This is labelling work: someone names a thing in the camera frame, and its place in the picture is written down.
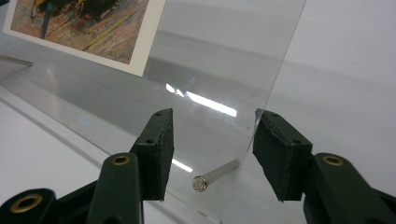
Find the transparent plastic panel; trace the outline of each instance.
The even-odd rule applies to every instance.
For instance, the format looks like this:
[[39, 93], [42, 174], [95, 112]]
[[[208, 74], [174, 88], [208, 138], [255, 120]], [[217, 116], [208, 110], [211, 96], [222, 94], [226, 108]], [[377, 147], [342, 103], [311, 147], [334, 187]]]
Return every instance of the transparent plastic panel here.
[[[129, 151], [151, 114], [174, 109], [167, 193], [219, 222], [236, 172], [197, 192], [191, 181], [243, 162], [304, 0], [167, 0], [145, 73], [136, 77], [0, 34], [0, 84], [108, 154]], [[7, 5], [0, 7], [4, 23]]]

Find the brass insert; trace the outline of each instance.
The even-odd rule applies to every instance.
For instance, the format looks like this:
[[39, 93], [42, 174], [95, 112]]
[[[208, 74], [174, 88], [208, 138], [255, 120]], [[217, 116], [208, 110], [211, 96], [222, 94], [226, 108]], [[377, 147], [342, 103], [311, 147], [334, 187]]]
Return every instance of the brass insert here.
[[333, 165], [333, 166], [342, 166], [344, 165], [344, 162], [338, 158], [338, 157], [334, 157], [334, 156], [324, 156], [322, 158], [326, 163]]
[[28, 194], [13, 203], [10, 210], [12, 213], [24, 213], [38, 206], [41, 201], [43, 197], [40, 194]]
[[130, 161], [131, 159], [128, 156], [118, 156], [111, 160], [115, 165], [123, 165]]

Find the silver pin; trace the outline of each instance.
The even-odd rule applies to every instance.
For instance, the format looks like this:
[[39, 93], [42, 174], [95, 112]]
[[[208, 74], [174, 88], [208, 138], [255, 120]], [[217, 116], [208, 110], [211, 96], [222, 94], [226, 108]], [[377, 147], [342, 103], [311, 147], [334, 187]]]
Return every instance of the silver pin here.
[[3, 55], [0, 55], [0, 61], [10, 62], [10, 63], [19, 63], [19, 64], [23, 64], [23, 65], [27, 65], [27, 66], [33, 65], [33, 63], [31, 63], [31, 62], [27, 62], [27, 61], [24, 61], [21, 59], [10, 58], [10, 57], [3, 56]]
[[239, 160], [233, 160], [205, 175], [198, 175], [192, 180], [192, 187], [198, 192], [204, 192], [210, 184], [236, 169], [239, 164]]

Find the photograph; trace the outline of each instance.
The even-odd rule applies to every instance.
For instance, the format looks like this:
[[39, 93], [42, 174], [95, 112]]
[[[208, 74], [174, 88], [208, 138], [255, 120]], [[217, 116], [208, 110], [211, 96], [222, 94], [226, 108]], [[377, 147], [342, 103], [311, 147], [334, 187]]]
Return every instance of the photograph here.
[[142, 76], [163, 5], [164, 0], [11, 1], [4, 32]]

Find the printed picture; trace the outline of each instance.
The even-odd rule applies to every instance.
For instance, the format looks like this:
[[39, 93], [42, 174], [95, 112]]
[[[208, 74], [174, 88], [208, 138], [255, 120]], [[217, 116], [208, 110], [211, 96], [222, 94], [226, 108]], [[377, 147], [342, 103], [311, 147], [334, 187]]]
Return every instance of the printed picture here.
[[4, 32], [142, 76], [164, 0], [10, 1]]

